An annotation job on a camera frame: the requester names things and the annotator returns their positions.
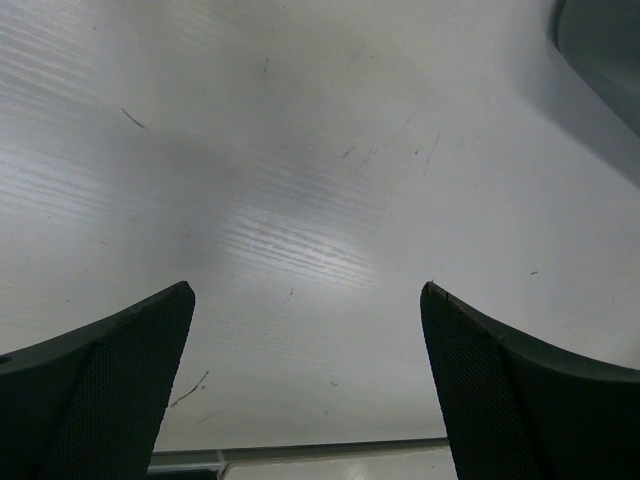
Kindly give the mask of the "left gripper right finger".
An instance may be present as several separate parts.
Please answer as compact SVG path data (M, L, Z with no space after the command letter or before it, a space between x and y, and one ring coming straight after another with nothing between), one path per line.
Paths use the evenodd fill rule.
M433 282L420 310L458 478L638 478L637 370L541 341Z

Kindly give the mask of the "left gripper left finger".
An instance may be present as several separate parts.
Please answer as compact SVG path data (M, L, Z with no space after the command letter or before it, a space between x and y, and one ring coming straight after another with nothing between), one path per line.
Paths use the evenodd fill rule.
M3 354L2 478L144 478L194 308L182 281Z

